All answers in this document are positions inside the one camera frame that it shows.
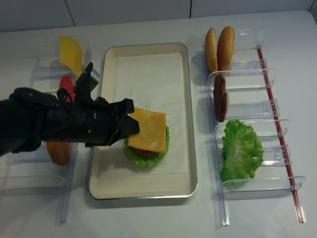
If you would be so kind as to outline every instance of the white table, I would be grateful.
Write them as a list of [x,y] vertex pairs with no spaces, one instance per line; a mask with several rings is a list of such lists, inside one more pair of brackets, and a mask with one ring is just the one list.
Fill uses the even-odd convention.
[[[230,226],[216,225],[203,126],[206,113],[200,93],[204,77],[203,59],[198,53],[202,50],[202,41],[207,30],[210,27],[221,30],[226,25],[236,29],[260,27],[266,31],[264,57],[268,67],[277,71],[273,94],[279,103],[280,118],[290,119],[292,125],[288,144],[292,155],[293,173],[307,178],[299,190],[307,219],[304,225],[298,224],[292,196],[268,200],[230,201]],[[151,204],[142,202],[109,202],[96,205],[89,200],[85,192],[89,150],[80,145],[67,223],[55,226],[58,203],[55,196],[28,196],[23,198],[23,206],[16,204],[21,198],[13,196],[10,198],[11,201],[7,201],[10,206],[0,206],[1,237],[316,236],[317,107],[314,103],[314,93],[317,88],[317,28],[308,12],[217,16],[1,33],[0,46],[2,42],[15,39],[31,41],[37,37],[58,35],[78,35],[86,38],[93,53],[92,62],[97,70],[106,50],[112,46],[182,42],[188,47],[198,189],[183,205],[175,205],[173,202],[165,202],[164,206],[149,206]],[[4,80],[0,78],[0,92],[8,94]],[[97,90],[94,90],[93,97],[96,95]]]

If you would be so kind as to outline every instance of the red stripe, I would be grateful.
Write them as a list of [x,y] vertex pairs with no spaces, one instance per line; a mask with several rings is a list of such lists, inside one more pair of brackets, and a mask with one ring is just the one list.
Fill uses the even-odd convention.
[[[258,55],[259,55],[259,59],[260,60],[264,60],[261,48],[258,48]],[[262,67],[262,69],[266,69],[266,66],[264,64],[261,64],[261,67]],[[273,100],[273,94],[272,94],[271,87],[269,85],[267,72],[264,71],[263,75],[264,75],[264,80],[265,80],[265,84],[266,84],[268,98],[270,100]],[[275,105],[272,105],[272,110],[275,111]],[[280,123],[278,121],[278,116],[275,116],[274,119],[276,120],[275,121],[276,130],[277,130],[278,133],[281,133],[282,130],[281,130],[281,125],[280,125]],[[285,145],[284,137],[282,135],[280,135],[280,137],[279,137],[279,142],[280,142],[281,146]],[[283,152],[283,157],[284,157],[284,160],[285,160],[285,163],[286,163],[285,167],[286,167],[286,170],[287,170],[287,174],[288,174],[289,177],[292,177],[293,176],[293,172],[292,172],[292,167],[289,164],[288,154],[286,152]],[[291,187],[295,187],[295,181],[294,181],[293,178],[290,178],[289,182],[291,184]],[[298,197],[297,191],[296,190],[292,190],[292,194],[293,194],[293,198],[294,198],[295,209],[296,209],[296,214],[297,214],[298,221],[300,223],[304,223],[305,222],[304,214],[303,214],[303,211],[302,211],[302,207],[301,207],[301,203],[299,201],[299,197]]]

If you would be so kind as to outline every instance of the cheese slice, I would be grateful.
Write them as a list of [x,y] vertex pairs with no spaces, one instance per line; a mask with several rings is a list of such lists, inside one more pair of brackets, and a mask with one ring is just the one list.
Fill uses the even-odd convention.
[[134,108],[131,117],[139,122],[140,132],[129,135],[128,146],[152,152],[166,152],[165,113],[155,113]]
[[76,79],[82,73],[81,60],[83,50],[80,45],[70,37],[59,37],[59,61],[70,68]]

